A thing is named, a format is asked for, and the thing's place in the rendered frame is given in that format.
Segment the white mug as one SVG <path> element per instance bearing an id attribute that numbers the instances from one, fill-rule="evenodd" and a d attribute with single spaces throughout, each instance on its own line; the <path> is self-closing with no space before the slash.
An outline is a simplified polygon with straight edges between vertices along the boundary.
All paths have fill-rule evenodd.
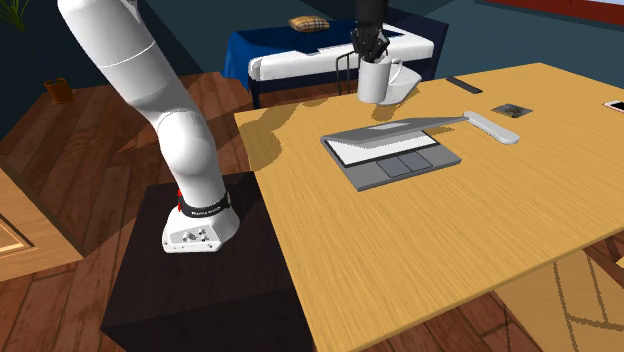
<path id="1" fill-rule="evenodd" d="M 378 62 L 359 61 L 357 98 L 361 102 L 378 105 L 392 105 L 399 102 L 395 93 L 389 93 L 389 87 L 401 74 L 403 62 L 387 56 Z"/>

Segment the black metal chair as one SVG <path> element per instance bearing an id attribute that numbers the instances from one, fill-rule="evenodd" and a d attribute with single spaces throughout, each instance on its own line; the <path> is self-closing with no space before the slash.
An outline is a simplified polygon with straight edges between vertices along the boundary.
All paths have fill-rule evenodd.
<path id="1" fill-rule="evenodd" d="M 357 52 L 355 50 L 352 50 L 350 52 L 339 55 L 335 60 L 336 86 L 339 95 L 343 94 L 343 80 L 346 81 L 346 93 L 351 93 L 351 57 L 356 54 Z M 340 62 L 342 60 L 346 61 L 344 69 L 340 68 Z"/>

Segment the tan plaid pillow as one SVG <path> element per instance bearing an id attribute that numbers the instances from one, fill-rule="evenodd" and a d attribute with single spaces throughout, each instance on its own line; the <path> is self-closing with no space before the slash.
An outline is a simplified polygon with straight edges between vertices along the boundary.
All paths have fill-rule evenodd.
<path id="1" fill-rule="evenodd" d="M 300 33 L 314 33 L 330 28 L 327 20 L 316 15 L 298 16 L 288 20 L 289 26 Z"/>

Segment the bed with blue blanket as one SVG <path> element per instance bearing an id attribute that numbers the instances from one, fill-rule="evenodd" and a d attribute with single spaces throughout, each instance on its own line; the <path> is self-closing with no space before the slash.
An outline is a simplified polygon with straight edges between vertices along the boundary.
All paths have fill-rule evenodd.
<path id="1" fill-rule="evenodd" d="M 260 107 L 259 95 L 309 85 L 336 85 L 335 60 L 353 50 L 349 32 L 353 20 L 332 21 L 330 28 L 299 33 L 290 27 L 235 32 L 230 36 L 221 75 L 238 80 Z M 422 76 L 435 76 L 449 25 L 417 15 L 390 19 L 383 24 L 389 38 L 389 57 Z M 358 56 L 351 57 L 351 80 L 358 74 Z"/>

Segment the black remote control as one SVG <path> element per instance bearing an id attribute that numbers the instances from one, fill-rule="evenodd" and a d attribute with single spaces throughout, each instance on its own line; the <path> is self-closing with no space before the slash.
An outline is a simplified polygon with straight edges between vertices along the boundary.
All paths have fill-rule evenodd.
<path id="1" fill-rule="evenodd" d="M 473 86 L 473 85 L 471 85 L 471 84 L 469 84 L 469 83 L 467 83 L 465 81 L 462 81 L 462 80 L 460 80 L 460 79 L 458 79 L 456 77 L 453 77 L 453 76 L 447 77 L 446 80 L 448 82 L 452 83 L 453 85 L 456 85 L 456 86 L 460 87 L 461 89 L 466 90 L 466 91 L 468 91 L 468 92 L 470 92 L 472 94 L 480 94 L 480 93 L 483 92 L 482 89 L 477 88 L 477 87 L 475 87 L 475 86 Z"/>

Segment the grey laptop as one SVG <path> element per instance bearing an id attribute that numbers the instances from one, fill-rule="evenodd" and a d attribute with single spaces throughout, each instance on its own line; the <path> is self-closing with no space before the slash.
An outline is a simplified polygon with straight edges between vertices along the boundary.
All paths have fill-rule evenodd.
<path id="1" fill-rule="evenodd" d="M 406 118 L 320 138 L 358 191 L 457 165 L 461 158 L 426 131 L 461 117 Z"/>

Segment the long white remote control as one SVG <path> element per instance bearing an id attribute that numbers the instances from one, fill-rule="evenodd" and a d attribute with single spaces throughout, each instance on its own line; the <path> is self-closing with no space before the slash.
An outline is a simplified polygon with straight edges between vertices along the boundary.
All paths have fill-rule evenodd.
<path id="1" fill-rule="evenodd" d="M 497 125 L 476 112 L 466 111 L 463 113 L 463 116 L 468 119 L 470 124 L 486 132 L 502 144 L 512 145 L 518 143 L 520 140 L 518 134 Z"/>

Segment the dark square coaster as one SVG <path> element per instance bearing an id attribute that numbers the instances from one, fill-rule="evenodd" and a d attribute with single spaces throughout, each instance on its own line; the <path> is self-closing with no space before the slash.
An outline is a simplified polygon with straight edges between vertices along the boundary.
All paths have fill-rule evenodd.
<path id="1" fill-rule="evenodd" d="M 510 118 L 519 118 L 532 112 L 532 109 L 507 103 L 493 108 L 492 111 Z"/>

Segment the potted plant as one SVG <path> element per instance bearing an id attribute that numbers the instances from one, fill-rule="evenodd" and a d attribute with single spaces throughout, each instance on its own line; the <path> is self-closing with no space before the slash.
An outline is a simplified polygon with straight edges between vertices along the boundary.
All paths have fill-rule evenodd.
<path id="1" fill-rule="evenodd" d="M 0 0 L 0 19 L 13 25 L 23 34 L 24 38 L 32 46 L 34 52 L 43 65 L 47 76 L 47 80 L 44 82 L 44 87 L 50 94 L 53 102 L 55 104 L 71 103 L 76 99 L 76 97 L 67 80 L 57 77 L 52 72 L 40 48 L 36 44 L 33 37 L 26 30 L 24 13 L 29 2 L 30 0 Z"/>

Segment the dark robot stand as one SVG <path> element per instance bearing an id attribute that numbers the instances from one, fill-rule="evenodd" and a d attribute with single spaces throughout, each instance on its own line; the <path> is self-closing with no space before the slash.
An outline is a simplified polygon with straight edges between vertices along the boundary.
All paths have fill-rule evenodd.
<path id="1" fill-rule="evenodd" d="M 214 253 L 166 253 L 177 186 L 146 189 L 101 323 L 126 352 L 313 352 L 254 174 L 224 181 L 241 225 Z"/>

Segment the tan patterned rug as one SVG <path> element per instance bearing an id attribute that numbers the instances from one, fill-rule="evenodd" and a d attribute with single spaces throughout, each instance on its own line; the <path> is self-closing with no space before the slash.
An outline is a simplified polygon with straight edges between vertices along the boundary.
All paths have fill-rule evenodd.
<path id="1" fill-rule="evenodd" d="M 624 352 L 624 288 L 583 251 L 496 294 L 544 352 Z"/>

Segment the light wooden cabinet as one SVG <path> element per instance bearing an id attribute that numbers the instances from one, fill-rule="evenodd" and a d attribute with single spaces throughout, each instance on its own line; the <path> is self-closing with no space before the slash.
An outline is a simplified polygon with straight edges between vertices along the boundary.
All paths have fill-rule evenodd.
<path id="1" fill-rule="evenodd" d="M 87 257 L 61 220 L 61 201 L 0 158 L 0 282 Z"/>

